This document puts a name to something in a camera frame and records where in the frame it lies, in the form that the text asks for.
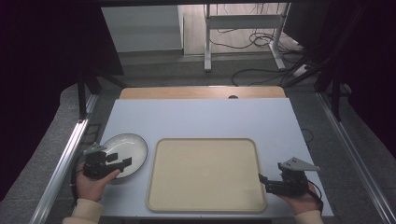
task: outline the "white plate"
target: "white plate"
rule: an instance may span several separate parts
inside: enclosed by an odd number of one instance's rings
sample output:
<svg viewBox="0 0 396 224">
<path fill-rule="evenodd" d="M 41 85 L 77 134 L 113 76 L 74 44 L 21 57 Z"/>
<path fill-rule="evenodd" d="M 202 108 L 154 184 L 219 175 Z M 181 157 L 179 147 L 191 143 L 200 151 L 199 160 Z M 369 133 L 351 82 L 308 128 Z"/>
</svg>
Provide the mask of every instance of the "white plate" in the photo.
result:
<svg viewBox="0 0 396 224">
<path fill-rule="evenodd" d="M 103 144 L 107 149 L 104 152 L 107 155 L 118 153 L 119 158 L 108 164 L 122 162 L 122 160 L 132 157 L 132 164 L 124 168 L 117 178 L 122 178 L 133 174 L 145 162 L 148 155 L 148 145 L 145 140 L 134 133 L 123 133 L 110 138 Z"/>
</svg>

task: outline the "wooden tray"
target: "wooden tray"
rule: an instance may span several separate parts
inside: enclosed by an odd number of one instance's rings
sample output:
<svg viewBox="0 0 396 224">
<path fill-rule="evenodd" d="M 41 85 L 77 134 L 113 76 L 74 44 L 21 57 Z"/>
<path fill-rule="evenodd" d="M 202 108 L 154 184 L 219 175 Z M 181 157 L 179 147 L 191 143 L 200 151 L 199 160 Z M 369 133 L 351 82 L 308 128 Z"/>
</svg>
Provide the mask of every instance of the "wooden tray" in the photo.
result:
<svg viewBox="0 0 396 224">
<path fill-rule="evenodd" d="M 153 211 L 259 212 L 266 205 L 250 139 L 163 139 L 148 207 Z"/>
</svg>

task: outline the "sleeve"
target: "sleeve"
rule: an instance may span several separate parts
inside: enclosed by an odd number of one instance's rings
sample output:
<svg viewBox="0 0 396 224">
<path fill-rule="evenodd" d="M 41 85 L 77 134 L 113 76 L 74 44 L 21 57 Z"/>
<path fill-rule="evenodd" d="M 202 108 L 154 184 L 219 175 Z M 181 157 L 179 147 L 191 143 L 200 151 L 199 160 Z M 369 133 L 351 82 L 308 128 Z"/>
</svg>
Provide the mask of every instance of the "sleeve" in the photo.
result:
<svg viewBox="0 0 396 224">
<path fill-rule="evenodd" d="M 78 199 L 71 217 L 64 218 L 63 224 L 96 224 L 102 215 L 103 206 L 94 201 Z"/>
<path fill-rule="evenodd" d="M 297 224 L 323 224 L 319 210 L 304 212 L 294 218 Z"/>
</svg>

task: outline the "human hand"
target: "human hand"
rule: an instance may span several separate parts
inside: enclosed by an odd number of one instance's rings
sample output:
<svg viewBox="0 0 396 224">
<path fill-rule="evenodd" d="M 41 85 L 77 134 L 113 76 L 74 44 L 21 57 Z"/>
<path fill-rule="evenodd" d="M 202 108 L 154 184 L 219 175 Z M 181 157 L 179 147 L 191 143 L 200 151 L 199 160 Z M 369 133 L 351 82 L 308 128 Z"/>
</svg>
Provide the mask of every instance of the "human hand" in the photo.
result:
<svg viewBox="0 0 396 224">
<path fill-rule="evenodd" d="M 99 202 L 105 192 L 105 186 L 112 179 L 116 178 L 119 173 L 120 170 L 115 170 L 100 180 L 93 180 L 85 176 L 82 171 L 78 172 L 76 180 L 78 197 Z"/>
<path fill-rule="evenodd" d="M 314 185 L 308 183 L 309 189 L 316 193 Z M 293 210 L 295 215 L 299 215 L 304 212 L 319 210 L 319 204 L 317 201 L 308 193 L 301 197 L 287 197 L 282 195 L 277 195 L 279 198 L 285 200 Z"/>
</svg>

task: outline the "wooden strip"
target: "wooden strip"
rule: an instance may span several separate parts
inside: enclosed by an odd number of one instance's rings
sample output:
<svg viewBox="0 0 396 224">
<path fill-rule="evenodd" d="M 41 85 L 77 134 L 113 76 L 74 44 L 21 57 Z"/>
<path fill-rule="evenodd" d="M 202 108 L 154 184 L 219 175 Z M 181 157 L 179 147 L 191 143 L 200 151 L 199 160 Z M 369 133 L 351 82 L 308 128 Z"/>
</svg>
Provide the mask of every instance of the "wooden strip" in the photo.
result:
<svg viewBox="0 0 396 224">
<path fill-rule="evenodd" d="M 285 98 L 285 92 L 271 87 L 154 87 L 127 88 L 120 99 L 227 99 L 238 98 Z"/>
</svg>

